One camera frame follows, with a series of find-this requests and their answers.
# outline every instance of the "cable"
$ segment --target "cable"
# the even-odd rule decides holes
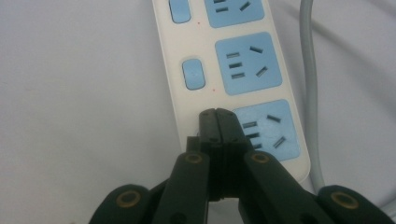
[[[310,177],[314,191],[324,187],[318,152],[318,77],[312,39],[311,14],[313,0],[302,0],[300,4],[300,39],[305,70],[306,111],[305,141],[311,159]]]

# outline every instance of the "extension cord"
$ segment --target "extension cord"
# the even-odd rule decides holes
[[[256,150],[302,182],[310,162],[266,0],[153,0],[181,148],[208,108],[233,111]]]

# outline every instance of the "brass screw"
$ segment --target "brass screw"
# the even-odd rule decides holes
[[[358,201],[349,194],[346,194],[344,192],[341,191],[333,192],[331,194],[331,197],[335,203],[338,203],[339,205],[347,209],[357,209],[359,207]]]
[[[251,159],[253,159],[254,161],[256,161],[258,163],[266,163],[270,160],[269,157],[267,157],[266,155],[261,154],[261,153],[254,153],[251,156]]]
[[[128,190],[117,197],[117,205],[121,208],[129,208],[137,205],[142,196],[136,190]]]
[[[198,154],[189,154],[186,156],[186,161],[189,163],[201,163],[202,162],[202,157]]]

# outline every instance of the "white plastic casing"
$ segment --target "white plastic casing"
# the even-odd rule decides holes
[[[299,157],[281,163],[297,181],[302,182],[309,174],[310,161],[268,2],[262,0],[265,13],[262,20],[221,28],[210,26],[204,0],[190,0],[189,5],[191,19],[184,23],[174,23],[169,0],[153,0],[181,148],[186,148],[188,136],[198,134],[198,115],[208,108],[233,111],[239,107],[284,99],[290,105],[301,153]],[[231,96],[224,90],[215,44],[222,39],[260,32],[268,32],[272,37],[282,84]],[[205,86],[200,90],[190,91],[186,88],[182,64],[188,59],[199,59],[202,63]]]

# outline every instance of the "blue button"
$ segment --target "blue button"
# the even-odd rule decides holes
[[[201,61],[198,59],[189,59],[183,63],[182,67],[187,89],[195,91],[205,86]]]
[[[191,19],[189,0],[169,0],[169,7],[174,23],[183,23]]]

